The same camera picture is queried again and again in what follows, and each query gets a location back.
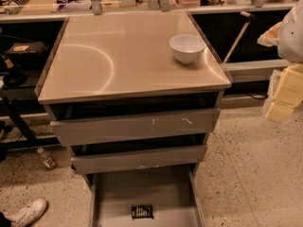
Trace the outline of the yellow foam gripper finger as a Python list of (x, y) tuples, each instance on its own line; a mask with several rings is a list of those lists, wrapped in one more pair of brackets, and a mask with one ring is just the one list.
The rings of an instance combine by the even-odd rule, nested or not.
[(274, 70), (270, 77), (264, 116), (273, 122), (286, 120), (303, 101), (303, 64), (297, 63), (283, 71)]
[(263, 46), (277, 46), (280, 26), (281, 22), (278, 22), (269, 28), (266, 32), (258, 37), (257, 43)]

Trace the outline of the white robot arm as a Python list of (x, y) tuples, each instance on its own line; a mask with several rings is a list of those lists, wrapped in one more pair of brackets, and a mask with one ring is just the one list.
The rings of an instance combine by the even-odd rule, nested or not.
[(276, 46), (280, 58), (290, 64), (270, 76), (264, 117), (273, 122), (286, 120), (303, 101), (303, 8), (293, 7), (283, 20), (259, 36), (258, 43)]

